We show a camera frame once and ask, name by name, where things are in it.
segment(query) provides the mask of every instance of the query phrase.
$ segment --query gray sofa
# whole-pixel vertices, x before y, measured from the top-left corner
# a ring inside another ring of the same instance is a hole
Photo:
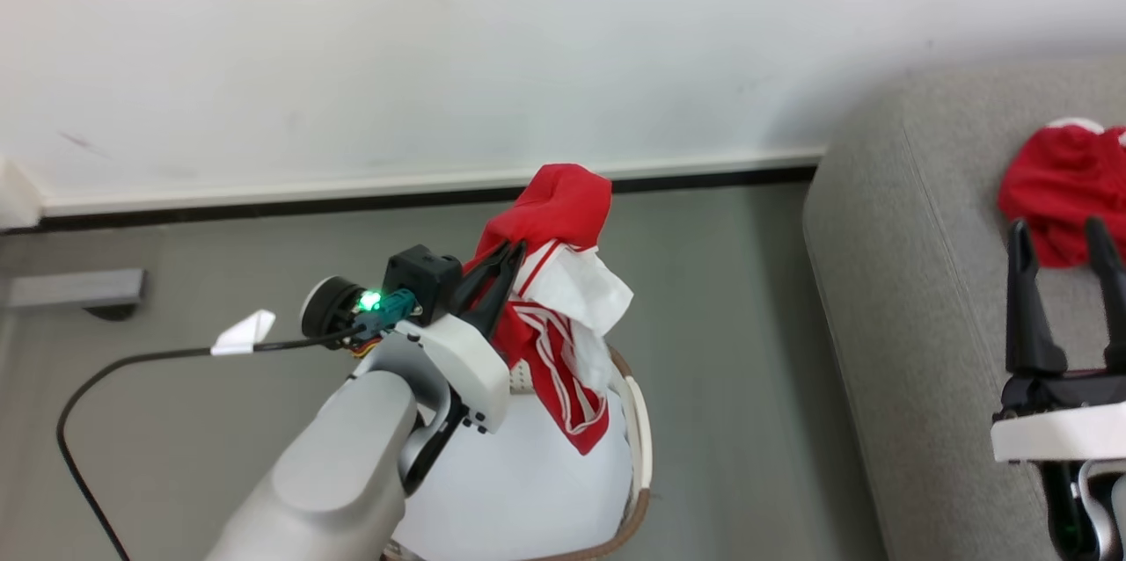
[[[810,257],[892,561],[1057,559],[1037,473],[993,462],[1004,371],[997,192],[1037,127],[1126,123],[1126,56],[947,70],[844,124],[805,205]],[[1039,275],[1072,368],[1101,365],[1098,283]]]

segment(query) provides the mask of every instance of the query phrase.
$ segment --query baseboard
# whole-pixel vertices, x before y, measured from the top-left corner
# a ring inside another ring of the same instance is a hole
[[[821,150],[720,161],[635,163],[592,168],[617,194],[808,180]],[[434,205],[511,201],[535,173],[507,171],[462,177],[404,177],[180,194],[44,199],[37,226],[11,233],[77,231]]]

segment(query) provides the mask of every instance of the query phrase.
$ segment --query white plastic housing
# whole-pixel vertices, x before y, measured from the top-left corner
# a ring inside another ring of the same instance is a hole
[[[418,335],[427,356],[470,408],[470,419],[497,433],[508,412],[508,365],[477,329],[446,314],[426,328],[399,321],[395,331]]]
[[[1126,458],[1126,403],[1001,420],[991,436],[998,462]]]

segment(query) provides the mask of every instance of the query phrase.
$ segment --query red garment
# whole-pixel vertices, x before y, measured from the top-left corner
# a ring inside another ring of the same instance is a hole
[[[1087,261],[1083,224],[1092,215],[1106,221],[1126,250],[1126,151],[1118,142],[1124,131],[1040,128],[1009,166],[997,204],[1010,221],[1028,221],[1046,267]]]
[[[544,166],[512,208],[489,221],[476,257],[465,268],[474,268],[504,240],[524,240],[528,256],[553,240],[574,249],[595,247],[609,212],[609,180],[581,166]],[[524,284],[530,284],[531,277]],[[525,302],[519,294],[512,299],[518,301],[504,305],[491,339],[493,347],[508,356],[509,368],[520,359],[528,362],[539,400],[568,440],[586,455],[606,434],[609,415],[606,398],[580,384],[569,367],[574,356],[570,319]]]

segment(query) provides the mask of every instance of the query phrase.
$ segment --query white cable tag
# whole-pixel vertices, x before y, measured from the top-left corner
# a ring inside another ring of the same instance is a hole
[[[212,355],[247,355],[254,351],[254,344],[260,344],[266,338],[275,320],[277,315],[270,311],[256,312],[220,335],[212,346]]]

